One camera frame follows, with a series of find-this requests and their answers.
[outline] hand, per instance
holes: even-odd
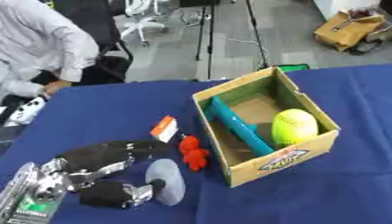
[[[57,91],[67,87],[71,87],[71,82],[67,80],[56,80],[44,86],[44,93],[54,95]]]

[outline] paper bag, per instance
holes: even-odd
[[[330,21],[318,28],[314,34],[317,41],[335,46],[343,52],[355,46],[384,22],[385,17],[382,15],[350,19],[347,13],[340,11]]]

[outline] red toy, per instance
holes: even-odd
[[[208,150],[200,148],[200,141],[195,136],[185,136],[179,143],[179,150],[184,155],[184,163],[189,165],[193,172],[207,166]]]
[[[200,148],[200,141],[195,136],[183,136],[184,139],[179,143],[179,151],[182,155],[188,154],[188,152]]]

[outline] floor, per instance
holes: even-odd
[[[311,68],[346,67],[389,63],[392,45],[364,56],[337,52],[317,43],[312,32],[325,20],[316,5],[308,0],[251,1],[263,47],[268,51],[271,65],[307,63]],[[127,74],[127,81],[207,79],[208,27],[204,30],[202,61],[195,61],[199,27],[185,27],[180,17],[190,21],[199,8],[175,10],[164,20],[169,31],[149,31],[149,47],[143,47],[137,35],[125,41],[135,55]],[[122,27],[126,19],[116,19]],[[235,78],[251,73],[260,64],[257,46],[227,39],[255,41],[245,1],[223,3],[216,9],[216,28],[213,49],[213,80]]]

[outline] softball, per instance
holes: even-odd
[[[302,109],[288,109],[275,116],[272,123],[272,138],[277,146],[297,144],[312,139],[319,133],[313,115]]]

